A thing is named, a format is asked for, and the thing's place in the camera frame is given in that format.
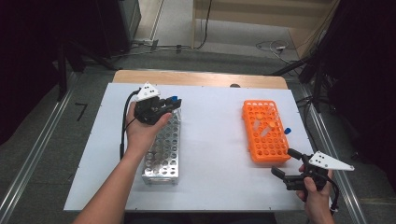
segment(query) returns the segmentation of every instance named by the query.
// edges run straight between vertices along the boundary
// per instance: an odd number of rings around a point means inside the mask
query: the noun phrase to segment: orange test tube rack
[[[255,162],[284,162],[290,159],[288,140],[275,102],[246,100],[242,110],[251,159]]]

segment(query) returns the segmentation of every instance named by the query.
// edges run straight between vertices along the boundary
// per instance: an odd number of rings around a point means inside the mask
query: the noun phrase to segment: blue tube cap
[[[285,134],[291,133],[291,129],[290,129],[290,128],[285,129],[285,132],[284,132],[284,133],[285,133]]]

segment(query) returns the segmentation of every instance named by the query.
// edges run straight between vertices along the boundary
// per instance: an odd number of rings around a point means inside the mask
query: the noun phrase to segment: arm
[[[134,119],[131,103],[127,123]],[[155,125],[133,121],[127,130],[128,146],[124,157],[95,193],[73,223],[120,223],[134,182],[137,167],[151,147],[157,132],[166,125],[171,114],[165,114]]]
[[[300,167],[299,171],[302,172],[304,166]],[[332,171],[329,171],[329,178],[332,178]],[[304,179],[304,184],[308,190],[308,197],[305,203],[305,212],[309,220],[313,224],[334,224],[332,214],[330,213],[329,197],[332,184],[326,183],[326,186],[321,191],[317,191],[317,186],[311,177]],[[296,191],[297,196],[303,200],[304,192],[301,190]]]

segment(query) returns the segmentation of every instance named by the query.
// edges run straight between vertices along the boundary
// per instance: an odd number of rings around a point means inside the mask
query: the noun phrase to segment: human hand
[[[155,136],[160,129],[165,126],[172,117],[171,113],[164,114],[154,125],[147,125],[134,119],[134,107],[136,102],[132,102],[129,106],[126,116],[126,124],[134,120],[127,128],[128,146],[125,157],[137,156],[139,160],[143,158],[146,152],[152,146]]]
[[[305,167],[302,165],[299,171],[303,172],[304,169]],[[329,170],[328,176],[332,178],[332,170]],[[317,190],[317,186],[311,177],[304,178],[304,184],[308,191],[304,208],[309,220],[314,224],[334,223],[329,207],[331,183],[328,181],[321,191]],[[302,190],[297,190],[296,194],[302,201],[304,200],[305,195]]]

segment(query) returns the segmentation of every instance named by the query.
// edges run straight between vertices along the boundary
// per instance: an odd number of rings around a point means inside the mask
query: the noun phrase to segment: white tabletop
[[[64,210],[80,211],[120,159],[122,111],[128,95],[142,84],[108,84],[82,155]],[[291,211],[304,204],[271,174],[272,164],[255,164],[248,152],[242,120],[245,100],[273,100],[289,146],[313,150],[291,91],[194,86],[156,86],[161,98],[177,95],[181,104],[178,185],[143,182],[141,168],[126,204],[127,211]],[[278,167],[297,175],[293,158]]]

